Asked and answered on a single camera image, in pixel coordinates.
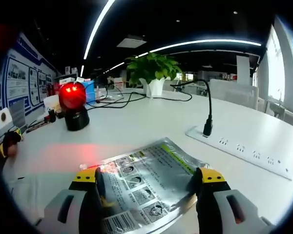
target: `desk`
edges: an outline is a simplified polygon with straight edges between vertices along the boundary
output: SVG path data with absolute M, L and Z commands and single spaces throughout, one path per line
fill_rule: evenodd
M 163 97 L 188 98 L 170 91 L 163 91 Z M 238 189 L 258 207 L 260 216 L 277 223 L 293 201 L 293 180 L 186 136 L 185 131 L 194 125 L 203 129 L 208 109 L 208 98 L 197 95 L 188 102 L 145 98 L 123 109 L 93 109 L 89 111 L 90 124 L 77 132 L 68 132 L 64 119 L 57 119 L 25 134 L 18 158 L 7 163 L 3 172 L 8 180 L 30 175 L 39 178 L 38 201 L 43 214 L 44 206 L 59 191 L 68 188 L 80 164 L 90 166 L 169 137 L 186 153 L 221 172 L 232 189 Z M 292 126 L 265 113 L 218 99 L 212 99 L 212 111 L 214 133 L 237 137 L 276 156 L 289 165 L 293 175 Z M 193 234 L 198 233 L 197 228 L 197 214 L 192 207 L 165 233 Z

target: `power strip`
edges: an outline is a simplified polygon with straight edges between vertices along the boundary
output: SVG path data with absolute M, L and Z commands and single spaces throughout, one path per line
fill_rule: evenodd
M 275 173 L 286 179 L 292 180 L 289 169 L 286 168 L 280 160 L 274 159 L 268 155 L 262 155 L 255 151 L 252 147 L 241 145 L 237 142 L 230 141 L 216 134 L 211 134 L 209 137 L 203 135 L 197 126 L 192 127 L 186 132 L 186 135 L 210 145 L 216 149 L 224 151 L 230 155 L 238 157 L 255 166 L 261 167 L 269 172 Z

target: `ceiling vent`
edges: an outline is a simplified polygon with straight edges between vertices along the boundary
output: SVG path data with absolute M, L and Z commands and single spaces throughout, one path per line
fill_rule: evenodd
M 125 38 L 121 43 L 119 43 L 117 47 L 137 48 L 144 43 L 146 43 L 146 41 L 144 41 L 142 38 L 128 35 L 128 37 Z

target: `barcode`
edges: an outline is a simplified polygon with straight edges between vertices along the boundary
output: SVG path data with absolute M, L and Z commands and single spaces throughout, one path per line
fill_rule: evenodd
M 137 228 L 130 211 L 126 211 L 103 220 L 107 234 L 126 233 Z

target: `white pillar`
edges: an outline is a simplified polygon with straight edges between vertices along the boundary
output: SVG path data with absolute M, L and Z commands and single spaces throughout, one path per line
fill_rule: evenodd
M 251 85 L 250 58 L 237 55 L 236 64 L 237 64 L 237 73 L 238 73 L 237 83 L 244 84 L 244 85 Z

